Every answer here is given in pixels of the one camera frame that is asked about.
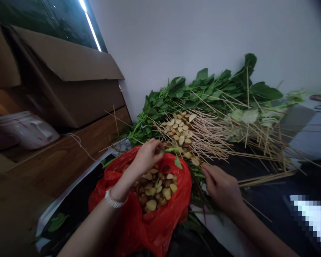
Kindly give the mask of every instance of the red plastic bag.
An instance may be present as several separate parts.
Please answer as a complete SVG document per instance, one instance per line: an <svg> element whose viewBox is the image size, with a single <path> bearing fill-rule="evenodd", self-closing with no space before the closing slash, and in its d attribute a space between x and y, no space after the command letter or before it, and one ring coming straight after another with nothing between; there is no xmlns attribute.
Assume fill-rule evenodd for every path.
<svg viewBox="0 0 321 257"><path fill-rule="evenodd" d="M125 165L131 164L139 148L140 146L134 147L107 166L103 178L98 181L95 190L89 197L90 212L105 197L106 191L117 183ZM110 243L106 243L106 256L109 252L115 256L128 256L144 248L149 249L158 257L166 255L172 232L177 223L185 222L188 218L188 205L192 189L187 164L180 159L183 169L179 169L174 163L175 157L165 153L158 165L163 174L177 175L178 190L176 193L166 206L142 214L139 196L130 191L128 201L122 207L119 220L112 231L113 235L110 235Z"/></svg>

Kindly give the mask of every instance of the white cord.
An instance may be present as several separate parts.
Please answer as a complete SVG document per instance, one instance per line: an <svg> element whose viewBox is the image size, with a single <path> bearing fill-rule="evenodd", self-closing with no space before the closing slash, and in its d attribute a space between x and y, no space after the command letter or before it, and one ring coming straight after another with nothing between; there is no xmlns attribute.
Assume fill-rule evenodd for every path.
<svg viewBox="0 0 321 257"><path fill-rule="evenodd" d="M63 136L71 136L73 139L75 139L75 141L80 145L80 147L87 153L87 155L89 156L90 159L92 159L93 161L98 161L95 160L93 157L90 156L90 154L88 153L88 151L81 145L81 139L79 136L76 136L73 133L67 133L67 134L62 134Z"/></svg>

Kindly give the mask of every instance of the green leaf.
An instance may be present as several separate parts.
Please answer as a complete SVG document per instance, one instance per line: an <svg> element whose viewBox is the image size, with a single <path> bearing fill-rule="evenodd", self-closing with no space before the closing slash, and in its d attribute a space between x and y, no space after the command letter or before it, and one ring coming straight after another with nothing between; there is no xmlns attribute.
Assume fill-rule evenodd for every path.
<svg viewBox="0 0 321 257"><path fill-rule="evenodd" d="M218 99L216 99L216 98L219 98L221 94L222 94L222 92L221 92L220 90L219 90L219 91L215 91L215 92L211 95L211 97L208 97L208 100L212 100L212 101L218 100Z"/></svg>
<svg viewBox="0 0 321 257"><path fill-rule="evenodd" d="M273 87L269 87L265 82L258 82L250 87L250 92L266 100L276 100L283 97L283 94Z"/></svg>
<svg viewBox="0 0 321 257"><path fill-rule="evenodd" d="M208 78L208 68L204 68L202 70L200 70L197 75L196 75L196 80L204 80Z"/></svg>
<svg viewBox="0 0 321 257"><path fill-rule="evenodd" d="M65 222L65 220L69 217L69 215L65 216L63 213L58 213L57 217L52 218L51 221L51 225L50 227L47 229L48 232L54 232L56 230L58 230L63 223Z"/></svg>
<svg viewBox="0 0 321 257"><path fill-rule="evenodd" d="M176 156L175 158L175 165L179 168L179 169L183 169L181 161L179 160L178 156Z"/></svg>

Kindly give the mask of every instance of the person's right hand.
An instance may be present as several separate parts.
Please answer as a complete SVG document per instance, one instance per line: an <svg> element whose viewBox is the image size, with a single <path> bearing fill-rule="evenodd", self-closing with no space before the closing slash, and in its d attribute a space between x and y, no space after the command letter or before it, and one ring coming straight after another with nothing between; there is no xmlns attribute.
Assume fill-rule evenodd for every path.
<svg viewBox="0 0 321 257"><path fill-rule="evenodd" d="M214 202L227 214L237 215L246 206L241 197L238 181L217 166L202 164L207 191Z"/></svg>

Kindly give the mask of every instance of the finger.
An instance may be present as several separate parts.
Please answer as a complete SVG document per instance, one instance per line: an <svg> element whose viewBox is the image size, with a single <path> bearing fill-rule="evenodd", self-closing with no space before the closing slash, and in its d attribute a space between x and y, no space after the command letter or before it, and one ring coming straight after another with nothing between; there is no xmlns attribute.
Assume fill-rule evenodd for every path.
<svg viewBox="0 0 321 257"><path fill-rule="evenodd" d="M207 164L203 163L202 167L212 176L216 183L219 183L219 181L225 178L220 170L215 168L216 166L208 166Z"/></svg>
<svg viewBox="0 0 321 257"><path fill-rule="evenodd" d="M152 149L156 149L156 147L159 146L160 144L161 144L161 141L160 141L160 140L154 139L154 140L151 142Z"/></svg>
<svg viewBox="0 0 321 257"><path fill-rule="evenodd" d="M163 152L161 152L160 154L155 155L154 158L153 158L154 162L155 163L159 162L163 158L163 156L164 156Z"/></svg>
<svg viewBox="0 0 321 257"><path fill-rule="evenodd" d="M209 188L209 190L212 191L212 189L215 187L212 177L210 176L210 174L207 170L202 169L202 172L204 173L204 175L206 177L207 188Z"/></svg>

